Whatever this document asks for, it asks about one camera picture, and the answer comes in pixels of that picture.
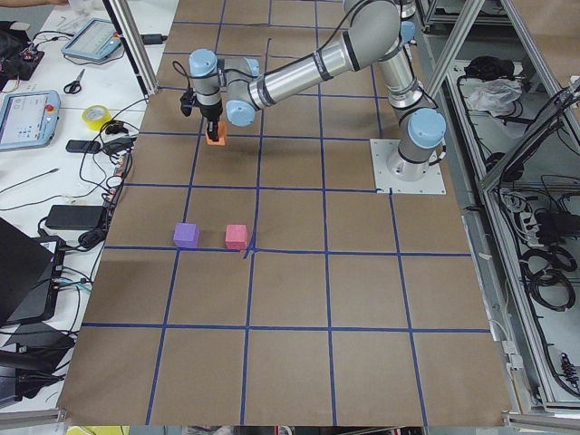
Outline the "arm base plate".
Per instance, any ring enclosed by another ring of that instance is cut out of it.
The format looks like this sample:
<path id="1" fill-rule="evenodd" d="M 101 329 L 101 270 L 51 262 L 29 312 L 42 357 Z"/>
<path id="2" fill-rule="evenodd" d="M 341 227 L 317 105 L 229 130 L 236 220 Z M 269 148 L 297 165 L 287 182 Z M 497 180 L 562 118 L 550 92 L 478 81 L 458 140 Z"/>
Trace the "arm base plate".
<path id="1" fill-rule="evenodd" d="M 427 162 L 409 163 L 399 154 L 399 140 L 371 139 L 375 190 L 384 194 L 445 195 L 440 164 L 433 151 Z"/>

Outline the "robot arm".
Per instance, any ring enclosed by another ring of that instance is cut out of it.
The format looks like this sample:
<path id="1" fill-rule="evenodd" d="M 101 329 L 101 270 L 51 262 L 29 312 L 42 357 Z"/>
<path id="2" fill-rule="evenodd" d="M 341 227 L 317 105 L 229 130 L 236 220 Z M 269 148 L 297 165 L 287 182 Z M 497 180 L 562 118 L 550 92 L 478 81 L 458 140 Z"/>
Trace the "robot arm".
<path id="1" fill-rule="evenodd" d="M 180 110 L 189 116 L 198 109 L 207 123 L 207 141 L 217 144 L 225 138 L 225 121 L 248 127 L 261 110 L 342 74 L 377 66 L 401 128 L 387 169 L 401 181 L 418 181 L 440 163 L 434 152 L 447 123 L 421 86 L 405 49 L 413 37 L 411 9 L 410 1 L 345 1 L 343 19 L 324 43 L 269 71 L 262 71 L 255 58 L 223 58 L 199 48 L 189 55 L 187 68 L 173 64 L 188 82 Z"/>

